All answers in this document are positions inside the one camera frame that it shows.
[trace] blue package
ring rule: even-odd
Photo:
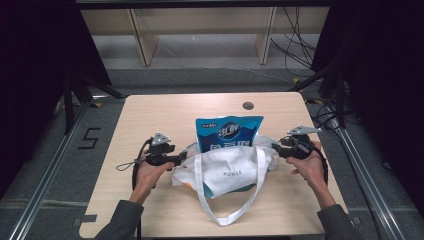
[[[252,146],[264,117],[220,117],[196,119],[200,152],[232,146]]]

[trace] cable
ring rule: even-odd
[[[293,22],[292,22],[292,20],[291,20],[291,18],[290,18],[290,16],[289,16],[289,14],[287,13],[287,9],[284,7],[283,8],[284,9],[284,12],[286,13],[286,16],[287,16],[287,19],[289,20],[289,22],[290,22],[290,25],[292,26],[292,29],[293,29],[293,33],[292,33],[292,36],[291,36],[291,38],[289,38],[289,44],[288,44],[288,46],[287,46],[287,49],[285,50],[285,52],[289,52],[289,49],[290,49],[290,45],[291,45],[291,43],[292,42],[294,42],[294,40],[293,40],[293,38],[294,38],[294,36],[296,35],[297,36],[297,38],[299,39],[299,43],[300,43],[300,45],[302,46],[302,51],[303,51],[303,53],[304,53],[304,56],[305,56],[305,59],[306,59],[306,63],[307,63],[307,68],[310,68],[311,67],[311,64],[309,63],[309,59],[308,59],[308,56],[310,57],[310,55],[309,55],[309,52],[307,51],[307,50],[305,50],[305,47],[304,47],[304,44],[303,44],[303,40],[302,40],[302,37],[300,37],[300,34],[298,33],[298,31],[300,32],[300,30],[297,30],[297,29],[300,29],[299,28],[299,8],[298,7],[296,7],[296,24],[295,25],[293,25]],[[311,77],[311,76],[306,76],[306,75],[300,75],[300,74],[295,74],[295,73],[293,73],[293,72],[291,72],[289,69],[288,69],[288,67],[287,67],[287,54],[284,56],[284,65],[285,65],[285,67],[286,67],[286,70],[290,73],[290,74],[292,74],[292,75],[294,75],[294,76],[299,76],[299,77]]]

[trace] aluminum rail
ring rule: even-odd
[[[69,149],[69,145],[74,138],[75,131],[89,106],[90,103],[81,103],[77,115],[75,116],[75,124],[70,129],[69,133],[63,137],[58,149],[56,150],[55,155],[53,156],[52,161],[50,162],[46,172],[44,173],[43,178],[38,184],[37,189],[35,190],[28,204],[26,205],[19,220],[16,222],[12,234],[9,237],[10,240],[25,239],[26,235],[28,234],[28,231],[31,228],[31,225],[34,222],[34,219],[38,213],[38,210],[40,209],[43,203],[43,199],[46,196],[48,190],[50,189],[50,186],[58,172],[58,169],[62,164],[63,159]]]
[[[334,119],[333,124],[337,126],[337,120]],[[354,171],[358,175],[358,180],[364,188],[364,191],[368,196],[371,205],[374,207],[375,212],[380,218],[380,221],[386,230],[388,237],[393,240],[405,239],[405,236],[402,233],[395,216],[378,190],[377,185],[375,184],[370,172],[368,171],[361,156],[356,150],[355,145],[353,144],[347,130],[338,128],[335,131],[337,134],[339,134],[343,143],[345,144],[346,150],[352,161]]]

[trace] silver metal part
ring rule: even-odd
[[[307,148],[305,148],[302,144],[299,144],[297,147],[300,148],[305,153],[309,153],[309,150]]]
[[[152,146],[161,145],[170,141],[171,139],[169,137],[161,134],[160,132],[157,132],[153,138]]]
[[[306,126],[297,126],[293,128],[292,130],[288,131],[287,134],[290,135],[304,135],[308,133],[317,133],[322,132],[321,128],[311,128]]]

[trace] dark jacket sleeve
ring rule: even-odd
[[[144,208],[139,204],[121,200],[108,223],[94,239],[133,239]]]
[[[325,235],[328,240],[364,239],[349,221],[343,208],[339,205],[333,205],[318,212]]]

